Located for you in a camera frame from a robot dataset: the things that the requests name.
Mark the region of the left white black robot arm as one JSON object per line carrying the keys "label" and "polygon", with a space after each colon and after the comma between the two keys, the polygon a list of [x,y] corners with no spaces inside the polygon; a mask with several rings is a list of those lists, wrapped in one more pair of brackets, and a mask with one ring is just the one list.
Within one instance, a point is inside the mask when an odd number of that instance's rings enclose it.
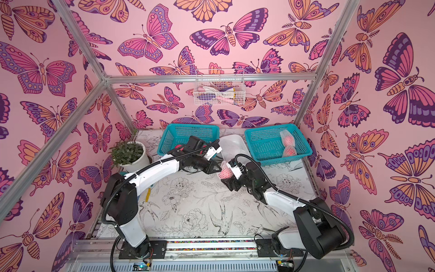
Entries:
{"label": "left white black robot arm", "polygon": [[101,223],[112,226],[123,241],[127,255],[141,259],[151,257],[151,242],[140,218],[139,198],[160,180],[185,168],[205,174],[221,171],[213,157],[221,153],[220,140],[212,142],[191,136],[184,145],[169,150],[159,160],[125,175],[115,173],[101,200]]}

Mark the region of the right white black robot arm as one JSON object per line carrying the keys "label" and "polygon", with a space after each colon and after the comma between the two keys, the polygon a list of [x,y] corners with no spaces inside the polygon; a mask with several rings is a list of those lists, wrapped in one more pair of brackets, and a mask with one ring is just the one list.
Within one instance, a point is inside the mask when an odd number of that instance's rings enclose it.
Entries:
{"label": "right white black robot arm", "polygon": [[230,191],[245,188],[257,201],[293,217],[297,229],[284,227],[273,234],[271,242],[276,252],[301,249],[319,260],[354,245],[352,228],[334,215],[325,201],[305,200],[279,189],[250,156],[237,154],[220,168],[219,178]]}

